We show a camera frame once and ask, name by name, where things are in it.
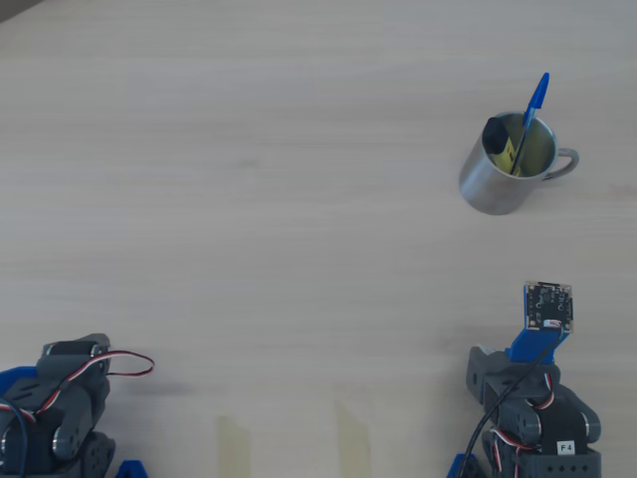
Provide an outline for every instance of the blue pen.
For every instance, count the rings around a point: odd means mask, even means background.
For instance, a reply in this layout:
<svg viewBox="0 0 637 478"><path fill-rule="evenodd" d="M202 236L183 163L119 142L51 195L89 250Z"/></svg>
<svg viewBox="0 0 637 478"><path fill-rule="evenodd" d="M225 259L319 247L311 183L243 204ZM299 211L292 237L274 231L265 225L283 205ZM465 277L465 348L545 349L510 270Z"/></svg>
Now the blue pen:
<svg viewBox="0 0 637 478"><path fill-rule="evenodd" d="M531 101L529 102L529 107L525 112L525 117L523 119L523 123L525 126L525 130L522 133L522 138L520 139L520 144L518 145L518 152L516 153L516 159L511 167L511 174L516 170L516 166L520 162L520 158L522 157L522 149L525 145L525 141L527 140L527 135L529 134L529 130L531 129L531 123L533 122L533 118L535 118L535 111L541 108L541 104L544 102L544 96L546 95L546 89L548 88L548 73L544 73L535 89L535 93L531 97Z"/></svg>

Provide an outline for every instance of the red and white wire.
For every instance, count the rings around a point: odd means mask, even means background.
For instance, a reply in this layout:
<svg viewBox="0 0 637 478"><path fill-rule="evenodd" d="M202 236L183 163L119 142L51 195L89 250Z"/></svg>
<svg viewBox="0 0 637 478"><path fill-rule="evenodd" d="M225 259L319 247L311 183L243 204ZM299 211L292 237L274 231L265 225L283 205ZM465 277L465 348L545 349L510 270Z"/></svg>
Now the red and white wire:
<svg viewBox="0 0 637 478"><path fill-rule="evenodd" d="M498 448L497 440L494 440L494 457L496 458L496 465L498 465L498 471L502 473L502 459L500 458L500 448Z"/></svg>
<svg viewBox="0 0 637 478"><path fill-rule="evenodd" d="M514 478L518 478L520 476L520 463L518 463L518 459L520 458L521 448L516 448L516 472L514 473Z"/></svg>
<svg viewBox="0 0 637 478"><path fill-rule="evenodd" d="M502 430L497 430L497 429L493 428L491 431L493 433L495 433L495 435L498 438L500 438L503 442L505 442L507 445L514 446L516 448L516 457L520 456L520 452L522 450L535 450L535 448L532 447L532 446L527 446L527 445L524 445L522 443L518 443L517 441L513 440L511 437L509 437ZM494 440L494 456L496 458L496 464L498 465L498 471L500 473L502 473L502 458L500 456L500 448L498 448L498 440ZM516 461L515 478L518 478L519 473L520 473L520 465Z"/></svg>
<svg viewBox="0 0 637 478"><path fill-rule="evenodd" d="M13 411L13 408L11 408L9 405L5 405L3 403L0 403L0 410L6 410L6 411ZM29 420L31 423L35 423L36 422L36 417L33 416L33 413L30 412L29 410L25 410L24 408L18 408L18 410L20 411L20 413L22 413L24 415L24 417Z"/></svg>
<svg viewBox="0 0 637 478"><path fill-rule="evenodd" d="M521 448L522 450L535 450L535 448L532 447L532 446L524 445L523 443L519 443L519 442L513 440L511 437L509 437L502 430L497 430L496 428L494 428L491 431L494 432L496 434L496 436L498 436L498 438L500 438L502 441L504 441L509 446L513 446L515 448Z"/></svg>
<svg viewBox="0 0 637 478"><path fill-rule="evenodd" d="M45 411L47 411L49 408L51 408L53 406L53 404L56 402L56 400L60 396L60 393L62 392L62 385L64 383L67 383L69 381L75 380L82 373L87 371L89 369L89 367L91 367L92 365L95 365L99 361L109 360L109 359L113 359L115 357L136 357L138 359L144 359L144 360L150 362L150 367L147 368L146 370L137 371L137 372L133 372L133 373L111 372L111 373L109 373L109 375L116 375L116 376L144 376L144 375L148 375L149 373L151 373L152 370L155 367L155 362L154 362L154 360L152 358L147 357L147 356L143 356L142 354L136 354L135 352L128 352L128 351L106 352L105 354L102 354L100 356L96 356L96 357L90 358L89 360L87 360L87 362L84 365L82 365L80 368L78 368L76 371L71 373L64 380L62 380L62 383L60 383L60 386L58 386L56 391L53 392L53 394L47 399L47 401L44 402L44 404L40 407L40 409L38 411L35 412L35 414L39 415L41 413L44 413Z"/></svg>
<svg viewBox="0 0 637 478"><path fill-rule="evenodd" d="M555 393L553 393L553 379L548 372L544 374L544 383L546 384L546 388L548 388L548 391L550 391L550 395L544 403L541 403L540 405L534 405L533 408L535 410L546 410L552 405L555 400Z"/></svg>

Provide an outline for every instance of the yellow marker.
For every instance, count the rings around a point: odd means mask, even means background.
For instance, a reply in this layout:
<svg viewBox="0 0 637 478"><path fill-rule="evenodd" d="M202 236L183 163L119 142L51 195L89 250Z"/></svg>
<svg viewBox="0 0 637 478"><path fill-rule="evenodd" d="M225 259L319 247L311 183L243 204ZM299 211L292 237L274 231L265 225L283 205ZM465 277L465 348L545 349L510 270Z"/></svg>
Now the yellow marker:
<svg viewBox="0 0 637 478"><path fill-rule="evenodd" d="M505 124L499 118L489 118L485 129L482 131L482 144L491 161L506 174L520 176L520 166L511 173L511 168L516 159L516 149L511 142L509 132Z"/></svg>

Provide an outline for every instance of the circuit board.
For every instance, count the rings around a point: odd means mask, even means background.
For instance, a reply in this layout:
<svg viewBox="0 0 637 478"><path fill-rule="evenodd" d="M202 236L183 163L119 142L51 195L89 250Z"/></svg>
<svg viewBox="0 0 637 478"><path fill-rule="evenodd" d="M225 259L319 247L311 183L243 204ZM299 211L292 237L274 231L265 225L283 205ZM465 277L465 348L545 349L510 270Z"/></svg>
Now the circuit board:
<svg viewBox="0 0 637 478"><path fill-rule="evenodd" d="M564 329L573 332L572 289L564 284L527 282L525 284L526 328L532 331Z"/></svg>

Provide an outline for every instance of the black cable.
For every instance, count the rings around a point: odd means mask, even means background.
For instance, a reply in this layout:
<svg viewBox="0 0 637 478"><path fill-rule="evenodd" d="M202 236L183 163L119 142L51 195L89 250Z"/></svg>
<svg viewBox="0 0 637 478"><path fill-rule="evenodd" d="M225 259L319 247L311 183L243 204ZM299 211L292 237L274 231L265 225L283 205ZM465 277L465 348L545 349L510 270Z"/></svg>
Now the black cable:
<svg viewBox="0 0 637 478"><path fill-rule="evenodd" d="M539 355L535 358L535 360L531 362L529 367L518 378L516 378L514 382L505 389L505 391L502 392L502 394L496 399L496 401L491 406L491 408L487 410L487 413L485 413L485 416L483 416L480 422L478 423L478 426L476 427L474 434L471 435L471 439L469 440L469 445L467 445L467 451L465 451L465 456L463 456L462 461L460 462L460 468L458 468L458 473L456 473L456 478L463 478L463 475L465 473L465 468L467 468L467 463L469 462L469 456L471 455L471 452L473 451L474 446L476 445L476 441L478 441L480 432L489 421L489 418L491 418L491 415L493 415L498 409L498 407L503 403L503 401L505 401L507 397L511 395L511 393L514 391L514 388L516 388L522 382L522 380L524 380L525 378L529 376L529 374L533 371L533 369L537 366L537 364L540 363L541 360L545 358L548 354L550 354L551 351L555 350L555 348L561 342L562 337L564 337L564 327L562 327L559 337L555 339L553 342L551 342L546 347L546 349L544 349L543 351L539 353Z"/></svg>
<svg viewBox="0 0 637 478"><path fill-rule="evenodd" d="M4 402L18 418L20 422L20 428L22 428L22 461L20 463L20 478L27 476L27 456L29 454L29 434L27 428L27 420L24 419L22 412L18 407L10 400L4 397L0 397L0 401Z"/></svg>

